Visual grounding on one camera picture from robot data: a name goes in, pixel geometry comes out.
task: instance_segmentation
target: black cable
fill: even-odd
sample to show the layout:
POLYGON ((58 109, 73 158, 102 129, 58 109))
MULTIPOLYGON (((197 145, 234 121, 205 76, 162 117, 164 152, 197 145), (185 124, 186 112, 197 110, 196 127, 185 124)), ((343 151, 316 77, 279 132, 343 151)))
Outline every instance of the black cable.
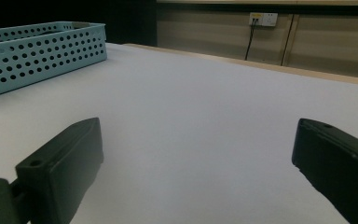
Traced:
POLYGON ((248 49, 246 50, 245 61, 248 61, 249 49, 251 48, 251 45, 252 45, 253 33, 255 31, 255 24, 257 23, 257 21, 258 21, 258 19, 253 19, 253 21, 252 21, 251 35, 249 36, 249 44, 248 44, 248 49))

